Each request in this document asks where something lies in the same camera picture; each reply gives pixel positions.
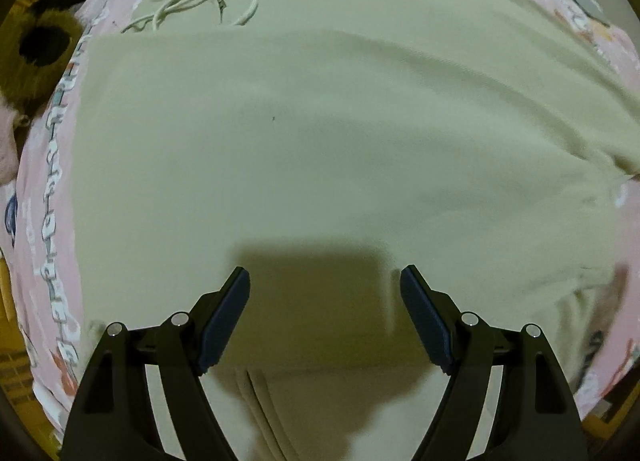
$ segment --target stuffed animal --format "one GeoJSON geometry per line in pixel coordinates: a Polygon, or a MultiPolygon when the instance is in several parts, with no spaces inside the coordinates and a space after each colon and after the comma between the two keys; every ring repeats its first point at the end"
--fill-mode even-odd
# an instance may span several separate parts
{"type": "Polygon", "coordinates": [[[38,0],[0,25],[0,184],[15,178],[28,126],[78,44],[83,28],[69,9],[84,1],[38,0]]]}

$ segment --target screw head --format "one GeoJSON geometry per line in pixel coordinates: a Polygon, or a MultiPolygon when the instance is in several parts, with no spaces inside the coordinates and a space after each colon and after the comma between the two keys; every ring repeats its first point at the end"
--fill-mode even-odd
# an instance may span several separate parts
{"type": "Polygon", "coordinates": [[[187,324],[188,321],[189,321],[189,314],[184,313],[182,311],[180,313],[176,313],[171,317],[171,323],[176,327],[184,326],[187,324]]]}
{"type": "Polygon", "coordinates": [[[118,336],[122,333],[122,324],[120,322],[114,322],[107,327],[107,334],[109,336],[118,336]]]}
{"type": "Polygon", "coordinates": [[[525,330],[527,332],[527,335],[532,336],[533,338],[538,338],[540,335],[542,335],[542,329],[540,329],[535,324],[529,324],[527,327],[525,327],[525,330]]]}
{"type": "Polygon", "coordinates": [[[478,318],[478,315],[469,311],[462,314],[462,321],[468,326],[475,326],[478,325],[480,319],[478,318]]]}

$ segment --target cloth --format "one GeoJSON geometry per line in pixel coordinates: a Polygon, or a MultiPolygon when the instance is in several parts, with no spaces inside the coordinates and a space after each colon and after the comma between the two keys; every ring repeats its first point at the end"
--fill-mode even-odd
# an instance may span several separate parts
{"type": "MultiPolygon", "coordinates": [[[[221,376],[265,373],[291,417],[278,376],[418,369],[433,415],[397,297],[414,263],[492,325],[539,323],[575,375],[614,192],[640,164],[638,99],[587,44],[528,0],[261,0],[243,28],[199,11],[90,46],[72,170],[86,318],[154,325],[242,264],[252,300],[221,376]]],[[[292,445],[298,423],[282,420],[292,445]]],[[[258,427],[258,459],[294,459],[258,427]]]]}

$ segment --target hoodie drawstring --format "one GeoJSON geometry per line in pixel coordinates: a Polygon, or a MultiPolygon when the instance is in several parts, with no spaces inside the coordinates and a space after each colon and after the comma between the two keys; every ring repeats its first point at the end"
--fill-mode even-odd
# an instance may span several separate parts
{"type": "MultiPolygon", "coordinates": [[[[168,14],[176,11],[181,11],[189,8],[193,8],[197,6],[197,4],[193,4],[196,0],[165,0],[160,8],[156,10],[155,13],[151,13],[145,16],[141,16],[124,27],[120,32],[124,33],[132,27],[139,27],[138,25],[143,22],[144,27],[150,20],[152,21],[152,29],[153,31],[157,31],[162,19],[166,17],[168,14]]],[[[220,8],[220,18],[222,21],[222,10],[225,6],[224,0],[218,0],[218,6],[220,8]]],[[[251,0],[251,4],[249,4],[249,8],[235,21],[232,25],[244,25],[254,16],[255,12],[258,9],[258,0],[251,0]]]]}

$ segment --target bed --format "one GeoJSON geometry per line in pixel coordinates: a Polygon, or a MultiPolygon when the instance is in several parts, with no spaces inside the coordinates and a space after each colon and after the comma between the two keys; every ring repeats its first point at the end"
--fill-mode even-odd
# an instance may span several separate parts
{"type": "MultiPolygon", "coordinates": [[[[86,50],[91,38],[126,28],[142,1],[88,0],[78,11],[86,25],[84,35],[58,90],[31,127],[17,180],[2,186],[0,193],[6,202],[6,231],[0,232],[0,248],[10,270],[18,322],[31,360],[33,390],[60,434],[86,355],[81,327],[103,326],[86,322],[82,311],[68,173],[86,50]]],[[[640,91],[640,60],[624,31],[589,18],[574,0],[534,1],[590,44],[628,89],[640,91]]],[[[634,253],[640,246],[636,223],[640,186],[636,181],[623,184],[616,206],[620,213],[618,275],[598,300],[585,336],[588,352],[574,386],[583,419],[640,356],[640,257],[634,253]]]]}

